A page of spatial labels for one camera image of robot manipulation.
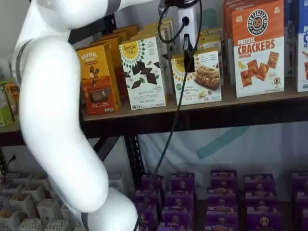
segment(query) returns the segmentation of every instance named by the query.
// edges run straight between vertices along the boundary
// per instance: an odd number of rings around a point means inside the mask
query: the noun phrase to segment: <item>chocolate image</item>
[[[144,69],[140,72],[140,74],[142,74],[142,75],[147,75],[147,74],[149,74],[151,71],[152,71],[152,68],[144,68]]]
[[[148,73],[148,74],[146,75],[146,78],[147,78],[147,80],[148,80],[148,83],[152,83],[152,84],[155,84],[155,85],[157,84],[155,74],[153,74],[153,73]]]
[[[132,88],[132,89],[135,89],[135,88],[139,87],[140,84],[141,84],[141,81],[138,80],[138,81],[134,82],[134,84],[133,84],[133,86],[132,86],[131,88]]]

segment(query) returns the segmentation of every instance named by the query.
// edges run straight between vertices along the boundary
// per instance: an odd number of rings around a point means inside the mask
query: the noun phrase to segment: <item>purple box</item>
[[[233,189],[207,188],[208,205],[235,205],[237,198]]]
[[[206,212],[206,224],[229,224],[238,230],[237,205],[235,206],[208,206]]]
[[[282,215],[274,206],[247,207],[248,231],[282,231]]]
[[[246,191],[273,191],[275,179],[273,174],[245,175],[244,187]]]
[[[158,227],[158,217],[157,217],[157,210],[156,204],[135,204],[139,222],[146,224],[149,227],[150,231],[157,230]]]
[[[162,211],[163,222],[175,223],[193,227],[193,211],[184,207],[164,207]]]
[[[246,206],[269,206],[276,205],[278,202],[276,191],[266,192],[246,192]]]
[[[168,191],[166,192],[166,206],[185,207],[194,211],[193,192],[190,191]]]
[[[237,190],[237,172],[235,170],[212,170],[211,186]]]
[[[183,190],[196,192],[194,173],[175,173],[171,174],[171,190]]]
[[[157,231],[189,231],[190,228],[185,225],[161,222]]]

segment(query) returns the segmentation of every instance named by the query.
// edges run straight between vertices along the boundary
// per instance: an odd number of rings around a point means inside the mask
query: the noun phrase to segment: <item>white box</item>
[[[18,231],[44,231],[42,222],[38,218],[25,219],[18,227]]]
[[[139,35],[120,45],[132,110],[166,105],[166,80],[158,44],[158,36]]]
[[[10,205],[13,211],[18,212],[20,220],[23,220],[22,218],[36,218],[37,217],[34,206],[33,206],[33,202],[29,195],[25,195],[21,193],[15,194],[10,199]]]
[[[71,231],[68,220],[52,220],[45,227],[45,231]]]
[[[0,211],[0,227],[2,230],[18,231],[20,220],[17,212]]]
[[[194,55],[195,72],[187,75],[182,105],[221,101],[218,51],[216,47],[197,51]],[[172,57],[174,85],[177,103],[180,101],[183,80],[185,77],[184,56]],[[213,85],[206,85],[205,79],[213,77]]]
[[[44,227],[52,219],[63,219],[60,204],[57,200],[43,199],[40,201],[38,204],[38,213]]]

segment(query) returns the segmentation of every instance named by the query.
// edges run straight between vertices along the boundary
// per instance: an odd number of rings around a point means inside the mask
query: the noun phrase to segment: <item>cardboard box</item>
[[[195,72],[186,78],[181,105],[221,101],[220,73],[217,48],[197,51],[194,55]],[[177,104],[185,77],[184,55],[172,57]]]
[[[236,95],[284,91],[283,0],[247,6],[231,13]]]
[[[19,122],[19,87],[14,82],[11,82],[5,84],[4,88],[14,119]]]
[[[120,45],[132,110],[166,105],[166,77],[159,37],[137,37]]]
[[[295,85],[298,92],[308,91],[308,4],[305,0],[295,0]]]
[[[246,191],[273,191],[275,190],[275,179],[273,174],[245,175],[244,188]]]
[[[20,220],[25,218],[36,218],[36,212],[33,206],[33,202],[29,195],[25,194],[15,194],[10,199],[10,205],[13,211],[18,212]]]
[[[248,231],[283,230],[282,215],[274,206],[259,206],[247,208]]]
[[[8,210],[0,211],[0,227],[1,230],[18,231],[20,225],[20,219],[17,212],[11,212]]]
[[[38,218],[24,219],[19,225],[18,231],[44,231],[44,227],[41,220]]]
[[[81,65],[81,89],[87,113],[105,114],[121,107],[116,76],[108,43],[77,50]]]
[[[38,213],[44,227],[46,227],[52,219],[63,219],[59,202],[52,199],[43,199],[40,201]]]
[[[163,222],[175,223],[184,226],[193,226],[193,212],[184,207],[164,207],[162,211]]]
[[[220,72],[220,83],[224,84],[224,61],[223,61],[223,49],[221,44],[221,35],[220,33],[214,33],[209,35],[204,35],[199,39],[198,49],[203,50],[206,48],[216,47],[218,51],[218,60],[219,60],[219,72]]]
[[[235,170],[212,170],[211,186],[237,191],[237,172]]]

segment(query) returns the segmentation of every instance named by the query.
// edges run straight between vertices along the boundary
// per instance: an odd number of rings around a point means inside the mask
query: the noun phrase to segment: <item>text pretzel crackers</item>
[[[231,12],[237,97],[284,91],[283,0],[254,3]]]

